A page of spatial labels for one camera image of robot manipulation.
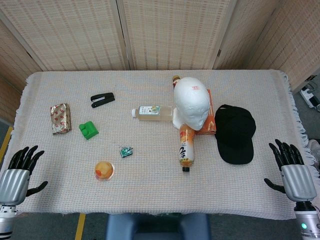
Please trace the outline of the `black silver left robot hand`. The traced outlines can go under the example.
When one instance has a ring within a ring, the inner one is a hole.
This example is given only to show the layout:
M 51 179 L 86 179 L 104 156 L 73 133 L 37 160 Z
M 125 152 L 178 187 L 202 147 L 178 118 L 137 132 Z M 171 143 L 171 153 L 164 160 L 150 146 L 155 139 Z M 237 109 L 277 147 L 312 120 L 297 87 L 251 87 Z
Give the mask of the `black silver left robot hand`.
M 25 147 L 17 151 L 11 158 L 8 168 L 0 179 L 0 204 L 2 206 L 18 206 L 25 198 L 39 193 L 48 184 L 42 182 L 39 186 L 29 188 L 30 178 L 39 158 L 45 153 L 36 152 L 38 146 Z

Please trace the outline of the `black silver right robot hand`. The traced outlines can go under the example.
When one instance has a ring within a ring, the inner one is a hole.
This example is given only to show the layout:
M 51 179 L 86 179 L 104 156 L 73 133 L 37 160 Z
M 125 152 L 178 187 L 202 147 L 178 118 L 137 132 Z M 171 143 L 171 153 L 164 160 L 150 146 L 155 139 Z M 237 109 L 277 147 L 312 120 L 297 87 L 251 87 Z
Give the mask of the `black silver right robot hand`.
M 317 192 L 313 178 L 298 148 L 278 139 L 275 140 L 275 144 L 268 145 L 274 154 L 283 185 L 274 184 L 265 178 L 264 182 L 267 186 L 286 194 L 293 202 L 307 202 L 315 199 Z

